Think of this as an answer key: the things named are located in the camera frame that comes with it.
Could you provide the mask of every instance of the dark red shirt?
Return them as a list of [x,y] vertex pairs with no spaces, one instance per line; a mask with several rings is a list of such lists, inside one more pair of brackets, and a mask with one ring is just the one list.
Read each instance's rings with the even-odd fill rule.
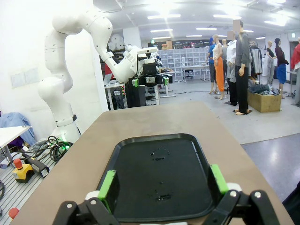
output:
[[275,54],[277,56],[277,66],[280,66],[281,64],[289,65],[288,61],[285,60],[285,53],[278,45],[275,48]]

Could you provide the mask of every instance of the white shirt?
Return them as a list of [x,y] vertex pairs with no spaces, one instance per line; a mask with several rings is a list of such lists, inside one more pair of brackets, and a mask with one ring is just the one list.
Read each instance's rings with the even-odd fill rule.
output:
[[236,40],[229,42],[228,45],[227,62],[231,62],[232,64],[234,64],[236,57]]

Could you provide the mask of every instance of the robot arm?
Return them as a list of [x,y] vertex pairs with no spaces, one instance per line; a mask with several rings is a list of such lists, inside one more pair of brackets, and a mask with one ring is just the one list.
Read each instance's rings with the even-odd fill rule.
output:
[[94,47],[101,59],[121,83],[128,82],[132,77],[135,78],[130,82],[135,86],[138,84],[154,86],[164,80],[169,82],[168,77],[157,75],[155,62],[150,58],[151,53],[157,52],[156,47],[139,49],[136,46],[128,46],[124,59],[120,63],[114,61],[113,53],[107,51],[113,26],[97,8],[80,15],[56,16],[53,18],[52,25],[54,29],[45,39],[45,64],[51,76],[40,82],[38,93],[53,113],[56,122],[53,136],[73,143],[80,137],[75,124],[76,116],[72,112],[70,103],[63,97],[63,94],[73,86],[65,60],[65,39],[68,35],[78,34],[82,29],[86,30],[92,36]]

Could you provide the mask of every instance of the floor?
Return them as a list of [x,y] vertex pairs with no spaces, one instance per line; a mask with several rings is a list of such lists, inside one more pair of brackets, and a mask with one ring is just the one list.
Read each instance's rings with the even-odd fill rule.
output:
[[[265,77],[261,78],[261,83],[266,83]],[[274,80],[273,85],[278,88],[278,81]],[[236,116],[232,112],[235,107],[224,104],[229,101],[229,94],[222,101],[214,98],[217,95],[208,95],[210,81],[204,82],[195,77],[187,80],[187,83],[170,84],[170,89],[173,90],[170,94],[176,94],[176,97],[161,98],[161,104],[203,101],[240,144],[300,133],[300,120],[295,120],[300,116],[300,108],[291,105],[294,103],[291,97],[282,100],[280,112],[260,113],[249,107],[253,110],[249,115]],[[286,83],[284,91],[289,90],[290,85]]]
[[[266,83],[266,77],[261,77],[261,83]],[[273,86],[278,88],[278,80]],[[222,101],[215,99],[219,95],[208,95],[209,81],[195,77],[187,83],[170,84],[170,89],[176,97],[161,98],[160,103],[203,101],[242,145],[281,201],[296,188],[300,181],[300,108],[292,105],[291,97],[282,100],[280,112],[260,113],[249,107],[253,110],[249,115],[236,116],[232,112],[236,107],[225,104],[229,95]],[[290,91],[290,84],[284,85],[284,91]]]

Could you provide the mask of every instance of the black plastic tray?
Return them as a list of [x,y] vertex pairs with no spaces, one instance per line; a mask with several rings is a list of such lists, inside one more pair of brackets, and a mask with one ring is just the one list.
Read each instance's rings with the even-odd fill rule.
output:
[[117,144],[108,170],[120,181],[114,216],[120,222],[154,222],[205,216],[214,208],[207,184],[209,164],[188,134],[126,139]]

